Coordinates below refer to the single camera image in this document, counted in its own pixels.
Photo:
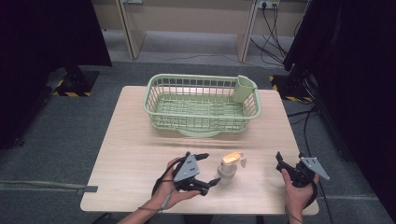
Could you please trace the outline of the stand base with striped tape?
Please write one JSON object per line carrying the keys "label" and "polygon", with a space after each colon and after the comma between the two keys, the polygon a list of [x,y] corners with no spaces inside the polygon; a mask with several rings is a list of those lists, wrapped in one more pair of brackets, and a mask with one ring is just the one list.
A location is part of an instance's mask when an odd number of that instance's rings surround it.
{"label": "stand base with striped tape", "polygon": [[312,98],[302,83],[288,82],[288,76],[272,75],[269,77],[272,89],[277,91],[283,100],[300,103],[311,103]]}
{"label": "stand base with striped tape", "polygon": [[80,68],[76,73],[66,72],[52,91],[52,95],[89,97],[98,76],[98,71],[83,71]]}

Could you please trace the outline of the person's right hand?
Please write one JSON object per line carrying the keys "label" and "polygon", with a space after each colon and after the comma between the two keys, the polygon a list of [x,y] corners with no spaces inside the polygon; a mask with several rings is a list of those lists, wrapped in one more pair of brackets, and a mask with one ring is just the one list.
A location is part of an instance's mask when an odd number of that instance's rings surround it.
{"label": "person's right hand", "polygon": [[290,175],[285,169],[281,170],[281,174],[285,183],[287,210],[291,217],[302,220],[304,208],[313,195],[313,187],[308,184],[303,188],[296,188],[292,185]]}

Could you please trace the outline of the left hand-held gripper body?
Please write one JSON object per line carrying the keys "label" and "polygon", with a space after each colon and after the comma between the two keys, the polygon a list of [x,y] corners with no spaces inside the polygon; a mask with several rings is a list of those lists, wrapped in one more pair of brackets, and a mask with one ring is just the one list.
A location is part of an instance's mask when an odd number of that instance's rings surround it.
{"label": "left hand-held gripper body", "polygon": [[199,181],[195,177],[200,174],[200,170],[194,158],[194,154],[186,153],[186,156],[181,159],[177,168],[173,172],[173,181],[177,191],[192,191],[197,190],[201,195],[206,196],[209,188],[202,188]]}

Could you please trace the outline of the white wall power outlet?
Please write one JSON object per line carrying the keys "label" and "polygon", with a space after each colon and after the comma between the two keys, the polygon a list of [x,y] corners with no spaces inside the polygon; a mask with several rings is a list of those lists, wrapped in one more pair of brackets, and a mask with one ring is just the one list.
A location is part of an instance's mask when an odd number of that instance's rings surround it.
{"label": "white wall power outlet", "polygon": [[259,9],[274,9],[279,6],[280,0],[260,0]]}

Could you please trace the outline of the black curtain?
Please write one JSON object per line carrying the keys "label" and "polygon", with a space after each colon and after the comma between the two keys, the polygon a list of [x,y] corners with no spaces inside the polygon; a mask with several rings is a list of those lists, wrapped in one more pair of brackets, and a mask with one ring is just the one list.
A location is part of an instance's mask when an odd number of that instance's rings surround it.
{"label": "black curtain", "polygon": [[336,132],[396,224],[396,0],[311,0],[284,62],[313,76]]}
{"label": "black curtain", "polygon": [[48,91],[49,74],[111,61],[92,0],[0,0],[0,150]]}

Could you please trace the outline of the green plastic dish basket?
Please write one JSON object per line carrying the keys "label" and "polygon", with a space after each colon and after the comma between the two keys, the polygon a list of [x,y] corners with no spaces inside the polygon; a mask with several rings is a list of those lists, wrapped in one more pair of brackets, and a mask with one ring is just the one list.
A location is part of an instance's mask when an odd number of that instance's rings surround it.
{"label": "green plastic dish basket", "polygon": [[159,130],[196,137],[241,133],[262,106],[258,86],[244,103],[233,100],[237,77],[156,75],[148,82],[144,110]]}

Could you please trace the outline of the white bottle with orange cap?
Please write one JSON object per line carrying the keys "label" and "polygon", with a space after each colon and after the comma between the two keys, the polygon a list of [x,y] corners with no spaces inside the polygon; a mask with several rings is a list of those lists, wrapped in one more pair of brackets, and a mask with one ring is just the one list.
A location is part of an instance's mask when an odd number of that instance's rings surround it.
{"label": "white bottle with orange cap", "polygon": [[237,172],[237,163],[240,163],[242,168],[247,166],[247,159],[241,152],[235,151],[222,157],[217,168],[217,177],[221,185],[229,185],[232,182]]}

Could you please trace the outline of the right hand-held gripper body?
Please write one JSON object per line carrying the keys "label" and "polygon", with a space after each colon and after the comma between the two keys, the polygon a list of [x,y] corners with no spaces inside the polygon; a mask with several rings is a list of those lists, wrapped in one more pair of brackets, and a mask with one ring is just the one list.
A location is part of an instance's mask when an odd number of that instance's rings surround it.
{"label": "right hand-held gripper body", "polygon": [[301,157],[294,167],[282,161],[281,168],[289,173],[292,185],[296,188],[303,188],[310,184],[316,175],[326,180],[330,179],[316,157]]}

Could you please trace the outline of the green utensil holder cup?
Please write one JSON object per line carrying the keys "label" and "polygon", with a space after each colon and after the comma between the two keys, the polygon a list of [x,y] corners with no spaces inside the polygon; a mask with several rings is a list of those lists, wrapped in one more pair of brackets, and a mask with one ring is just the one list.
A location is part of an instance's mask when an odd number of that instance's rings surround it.
{"label": "green utensil holder cup", "polygon": [[233,100],[236,103],[244,103],[256,89],[257,85],[254,81],[245,76],[238,76],[233,89]]}

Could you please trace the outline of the person's left hand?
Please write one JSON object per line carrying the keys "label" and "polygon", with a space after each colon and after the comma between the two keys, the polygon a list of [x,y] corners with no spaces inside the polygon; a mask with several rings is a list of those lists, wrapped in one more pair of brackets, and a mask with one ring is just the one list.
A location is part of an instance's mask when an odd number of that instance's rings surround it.
{"label": "person's left hand", "polygon": [[166,173],[163,175],[158,188],[150,199],[150,204],[153,208],[161,207],[163,210],[170,209],[177,203],[200,194],[197,190],[182,192],[176,190],[173,182],[173,171],[177,161],[178,158],[174,158],[167,163]]}

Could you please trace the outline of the beige desk leg panel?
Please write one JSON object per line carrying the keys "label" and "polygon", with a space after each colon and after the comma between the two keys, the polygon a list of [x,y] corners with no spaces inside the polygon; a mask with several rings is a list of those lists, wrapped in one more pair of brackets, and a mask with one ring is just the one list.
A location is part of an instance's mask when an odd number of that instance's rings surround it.
{"label": "beige desk leg panel", "polygon": [[138,58],[146,32],[137,29],[132,20],[132,14],[128,12],[128,4],[131,1],[116,0],[116,3],[119,8],[120,22],[125,33],[130,58],[133,60]]}
{"label": "beige desk leg panel", "polygon": [[240,63],[243,63],[247,58],[249,41],[258,11],[258,2],[259,0],[250,0],[250,9],[247,17],[247,22],[245,24],[244,33],[237,34],[235,36],[237,58]]}

